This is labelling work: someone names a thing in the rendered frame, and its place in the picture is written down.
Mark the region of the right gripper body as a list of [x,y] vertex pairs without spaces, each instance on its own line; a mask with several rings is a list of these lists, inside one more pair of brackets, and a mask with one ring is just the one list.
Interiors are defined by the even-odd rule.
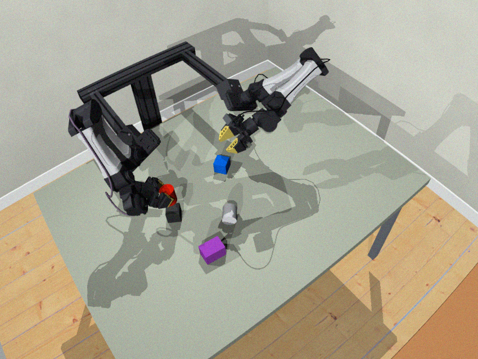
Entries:
[[156,177],[148,177],[146,182],[140,182],[142,190],[140,192],[141,198],[148,200],[148,205],[153,208],[167,208],[172,199],[168,198],[164,192],[159,195],[159,179]]

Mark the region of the blue cube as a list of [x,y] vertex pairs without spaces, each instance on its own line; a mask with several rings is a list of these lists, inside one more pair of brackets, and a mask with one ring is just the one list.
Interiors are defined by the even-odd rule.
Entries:
[[214,163],[214,172],[227,174],[230,167],[230,159],[227,156],[217,155]]

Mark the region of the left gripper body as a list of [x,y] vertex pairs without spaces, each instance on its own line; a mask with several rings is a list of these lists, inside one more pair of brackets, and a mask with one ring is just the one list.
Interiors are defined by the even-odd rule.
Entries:
[[248,147],[247,143],[253,142],[250,136],[259,129],[255,122],[251,119],[251,117],[242,122],[242,124],[245,126],[246,130],[243,129],[241,125],[239,125],[238,128],[233,128],[229,126],[229,129],[234,134],[234,136],[239,134],[237,136],[237,144],[233,147],[238,153],[246,150],[246,148]]

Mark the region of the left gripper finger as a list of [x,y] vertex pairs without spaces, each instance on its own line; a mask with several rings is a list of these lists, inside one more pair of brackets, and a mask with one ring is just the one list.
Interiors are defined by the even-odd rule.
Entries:
[[225,126],[222,131],[220,131],[219,141],[225,141],[231,137],[234,137],[234,134],[229,129],[229,126]]
[[238,152],[233,148],[237,144],[238,138],[236,138],[226,149],[227,152],[235,153],[237,154]]

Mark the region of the red cylinder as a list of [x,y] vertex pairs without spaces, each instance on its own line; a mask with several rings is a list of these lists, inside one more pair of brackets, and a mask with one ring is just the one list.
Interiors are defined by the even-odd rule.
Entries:
[[173,202],[170,204],[170,206],[174,205],[177,202],[177,196],[175,194],[174,187],[172,185],[166,184],[161,186],[159,189],[159,193],[161,194],[161,192],[166,193],[167,195],[169,195],[170,197],[174,199]]

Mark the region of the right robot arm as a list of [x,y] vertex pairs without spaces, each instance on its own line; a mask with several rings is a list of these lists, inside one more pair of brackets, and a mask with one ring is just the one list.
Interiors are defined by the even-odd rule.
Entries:
[[70,136],[76,135],[85,144],[110,189],[109,178],[111,179],[112,189],[119,192],[127,215],[146,214],[148,200],[140,197],[141,183],[135,181],[131,171],[141,165],[141,160],[159,143],[158,140],[150,131],[145,131],[129,147],[108,126],[95,99],[72,110],[71,118],[81,132],[69,119]]

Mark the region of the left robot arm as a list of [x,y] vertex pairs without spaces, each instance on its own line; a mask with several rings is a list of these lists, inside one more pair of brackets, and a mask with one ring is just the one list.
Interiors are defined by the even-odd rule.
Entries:
[[[297,94],[315,77],[328,74],[324,64],[318,67],[321,63],[317,53],[309,47],[300,54],[297,62],[277,75],[249,84],[244,92],[228,92],[228,101],[232,108],[256,108],[256,100],[261,102],[267,110],[272,111],[258,111],[252,115],[252,120],[266,132],[273,132]],[[231,127],[236,128],[240,124],[246,130],[242,124],[243,117],[226,113],[223,120]]]

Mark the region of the white cylinder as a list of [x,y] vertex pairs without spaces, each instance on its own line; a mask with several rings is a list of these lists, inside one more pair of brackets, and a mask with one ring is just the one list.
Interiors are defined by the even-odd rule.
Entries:
[[228,203],[223,205],[222,222],[227,225],[233,225],[237,222],[237,207]]

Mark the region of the purple block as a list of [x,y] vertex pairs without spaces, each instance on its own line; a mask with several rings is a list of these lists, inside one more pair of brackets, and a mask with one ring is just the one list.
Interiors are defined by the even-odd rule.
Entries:
[[207,264],[226,255],[226,248],[218,236],[200,245],[199,251]]

